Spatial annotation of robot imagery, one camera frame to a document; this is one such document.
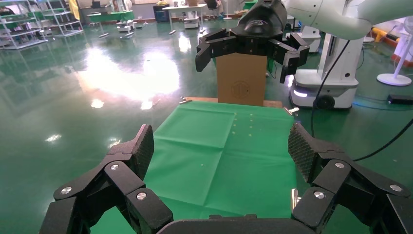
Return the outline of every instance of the fan stand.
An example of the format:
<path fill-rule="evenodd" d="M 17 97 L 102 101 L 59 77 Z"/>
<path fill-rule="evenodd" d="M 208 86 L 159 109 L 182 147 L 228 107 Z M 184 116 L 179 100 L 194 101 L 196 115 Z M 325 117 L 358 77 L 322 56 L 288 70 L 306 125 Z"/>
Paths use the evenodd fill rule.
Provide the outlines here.
<path fill-rule="evenodd" d="M 226 0 L 226 17 L 224 18 L 224 20 L 232 19 L 231 17 L 228 16 L 228 2 L 229 2 L 229 0 Z"/>
<path fill-rule="evenodd" d="M 403 75 L 399 75 L 400 69 L 403 66 L 404 60 L 406 59 L 407 53 L 409 52 L 409 49 L 412 46 L 412 44 L 413 44 L 413 37 L 410 38 L 405 51 L 403 51 L 403 54 L 400 58 L 399 64 L 394 74 L 380 74 L 377 76 L 378 81 L 388 84 L 388 85 L 394 85 L 394 86 L 407 86 L 412 83 L 412 80 L 410 78 L 405 77 Z"/>

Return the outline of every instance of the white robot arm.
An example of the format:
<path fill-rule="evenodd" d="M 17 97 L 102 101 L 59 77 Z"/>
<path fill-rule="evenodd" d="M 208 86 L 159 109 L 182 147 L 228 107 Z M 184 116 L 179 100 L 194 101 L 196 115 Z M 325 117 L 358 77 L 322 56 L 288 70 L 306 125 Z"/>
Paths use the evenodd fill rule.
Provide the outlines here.
<path fill-rule="evenodd" d="M 413 15 L 412 0 L 283 1 L 288 14 L 304 25 L 347 40 L 366 36 L 375 24 Z"/>

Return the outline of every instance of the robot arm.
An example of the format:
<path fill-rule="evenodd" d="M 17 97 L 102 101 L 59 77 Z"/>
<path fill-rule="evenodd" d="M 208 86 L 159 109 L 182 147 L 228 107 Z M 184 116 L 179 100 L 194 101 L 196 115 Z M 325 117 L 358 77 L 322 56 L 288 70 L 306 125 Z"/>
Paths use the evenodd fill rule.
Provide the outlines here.
<path fill-rule="evenodd" d="M 347 40 L 366 36 L 375 24 L 413 15 L 411 0 L 283 1 L 303 24 Z"/>
<path fill-rule="evenodd" d="M 201 72 L 212 58 L 232 53 L 267 56 L 282 64 L 280 82 L 306 63 L 309 46 L 292 33 L 283 39 L 287 11 L 281 0 L 259 0 L 238 25 L 228 31 L 206 34 L 199 38 L 196 70 Z"/>

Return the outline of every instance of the black cable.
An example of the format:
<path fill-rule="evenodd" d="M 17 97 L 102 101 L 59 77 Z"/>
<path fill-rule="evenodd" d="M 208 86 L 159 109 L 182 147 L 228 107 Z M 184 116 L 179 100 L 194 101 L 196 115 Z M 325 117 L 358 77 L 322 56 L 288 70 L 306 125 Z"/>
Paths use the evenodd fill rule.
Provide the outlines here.
<path fill-rule="evenodd" d="M 355 106 L 365 107 L 365 108 L 374 109 L 374 110 L 381 110 L 381 111 L 413 111 L 413 109 L 386 109 L 386 108 L 380 108 L 380 107 L 364 106 L 358 103 L 352 103 L 352 104 Z"/>
<path fill-rule="evenodd" d="M 321 83 L 321 85 L 320 85 L 319 91 L 317 92 L 316 99 L 314 99 L 313 107 L 311 108 L 311 119 L 310 119 L 311 135 L 312 135 L 313 137 L 315 137 L 315 136 L 314 136 L 314 111 L 315 111 L 315 109 L 316 109 L 316 108 L 315 108 L 315 105 L 316 105 L 317 99 L 319 98 L 320 92 L 321 92 L 321 90 L 322 90 L 322 87 L 324 86 L 325 81 L 326 81 L 327 78 L 328 78 L 328 75 L 329 75 L 330 72 L 333 70 L 334 66 L 336 65 L 336 63 L 337 63 L 338 60 L 340 59 L 341 55 L 344 53 L 344 50 L 346 50 L 346 48 L 347 48 L 347 46 L 348 46 L 349 43 L 350 43 L 350 40 L 348 40 L 348 41 L 346 42 L 346 44 L 345 44 L 344 47 L 343 47 L 343 50 L 340 52 L 340 54 L 338 55 L 337 59 L 334 61 L 333 65 L 332 65 L 332 66 L 330 67 L 330 69 L 328 70 L 327 74 L 325 75 L 324 80 L 322 81 L 322 83 Z"/>
<path fill-rule="evenodd" d="M 366 57 L 365 54 L 364 54 L 364 48 L 363 48 L 363 47 L 361 48 L 361 51 L 363 52 L 363 60 L 361 61 L 360 66 L 359 66 L 356 70 L 360 69 L 360 68 L 363 66 L 363 64 L 364 64 L 364 58 Z"/>
<path fill-rule="evenodd" d="M 378 98 L 374 98 L 374 97 L 367 97 L 367 96 L 362 96 L 362 95 L 355 95 L 358 98 L 363 98 L 363 99 L 370 99 L 370 100 L 374 100 L 374 101 L 387 101 L 386 99 L 378 99 Z"/>
<path fill-rule="evenodd" d="M 269 70 L 270 70 L 269 62 L 270 62 L 270 60 L 267 59 L 267 71 L 268 71 L 268 73 L 271 75 L 271 77 L 272 77 L 273 79 L 275 79 L 275 77 L 274 77 L 274 76 L 272 75 L 272 73 L 269 71 Z M 275 66 L 275 73 L 274 73 L 274 75 L 275 75 L 276 72 L 277 72 L 277 66 L 275 65 L 275 62 L 274 62 L 274 66 Z"/>
<path fill-rule="evenodd" d="M 273 61 L 273 63 L 274 63 L 274 67 L 275 67 L 274 75 L 276 76 L 277 75 L 277 65 L 275 64 L 275 61 Z"/>
<path fill-rule="evenodd" d="M 391 144 L 392 144 L 393 142 L 395 142 L 399 137 L 401 137 L 401 135 L 403 135 L 403 133 L 404 133 L 412 124 L 413 124 L 413 118 L 412 118 L 412 120 L 410 120 L 409 123 L 407 123 L 407 125 L 406 125 L 395 137 L 393 137 L 392 140 L 390 140 L 389 142 L 387 142 L 387 144 L 383 145 L 382 147 L 380 147 L 380 149 L 374 151 L 373 153 L 371 153 L 371 154 L 369 154 L 369 155 L 366 155 L 366 156 L 364 156 L 364 157 L 360 157 L 360 158 L 354 159 L 353 161 L 354 161 L 354 162 L 357 162 L 357 161 L 360 161 L 360 160 L 364 160 L 364 159 L 370 158 L 370 157 L 376 155 L 378 152 L 386 149 L 389 145 L 391 145 Z"/>

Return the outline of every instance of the chair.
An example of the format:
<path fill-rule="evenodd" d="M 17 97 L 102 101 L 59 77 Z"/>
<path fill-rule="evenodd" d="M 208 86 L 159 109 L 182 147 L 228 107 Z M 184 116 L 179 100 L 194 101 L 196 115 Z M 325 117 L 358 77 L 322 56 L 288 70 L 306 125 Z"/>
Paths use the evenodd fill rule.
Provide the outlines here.
<path fill-rule="evenodd" d="M 204 0 L 206 3 L 206 6 L 208 7 L 209 10 L 212 10 L 212 16 L 209 16 L 208 18 L 210 20 L 216 20 L 218 19 L 218 4 L 216 0 Z"/>

